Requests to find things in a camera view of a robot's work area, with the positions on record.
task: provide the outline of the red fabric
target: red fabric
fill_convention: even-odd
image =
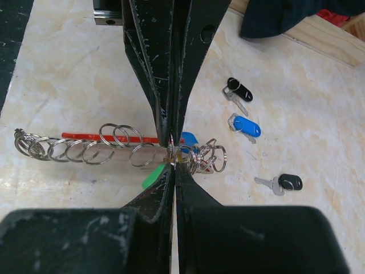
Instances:
[[[348,16],[338,15],[329,10],[320,10],[319,13],[317,13],[317,15],[338,27],[342,27],[343,23],[345,23],[345,21],[349,19]]]

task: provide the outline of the black mat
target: black mat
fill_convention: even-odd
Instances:
[[[33,0],[0,0],[0,112],[32,7]]]

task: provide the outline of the black fabric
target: black fabric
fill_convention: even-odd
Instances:
[[[355,16],[365,12],[365,0],[250,0],[240,36],[277,36],[321,9],[328,9],[339,15]]]
[[[0,115],[33,0],[0,0]]]

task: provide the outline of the white marble surface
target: white marble surface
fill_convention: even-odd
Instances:
[[[195,180],[222,204],[307,205],[329,219],[353,273],[365,272],[365,73],[284,37],[239,39],[228,12],[192,91],[185,130],[228,151],[221,174]],[[252,90],[246,104],[262,128],[252,145],[229,131],[238,108],[221,94],[228,77]],[[156,135],[152,111],[128,63],[121,27],[95,26],[92,1],[35,0],[0,118],[0,218],[17,208],[120,207],[148,171],[126,160],[90,167],[20,155],[13,131],[43,136],[129,124]],[[274,196],[253,178],[299,175],[300,192]],[[173,250],[177,273],[177,249]]]

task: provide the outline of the black key fob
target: black key fob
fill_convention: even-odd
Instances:
[[[246,102],[251,102],[253,100],[253,95],[244,85],[240,83],[237,79],[231,77],[227,81],[227,86],[229,90],[232,90],[240,98]]]
[[[244,85],[240,85],[240,87],[236,90],[233,90],[239,97],[241,97],[246,102],[251,102],[253,100],[253,95],[251,91],[249,91]]]
[[[282,174],[279,177],[279,184],[285,190],[301,190],[303,188],[302,179],[297,175]]]

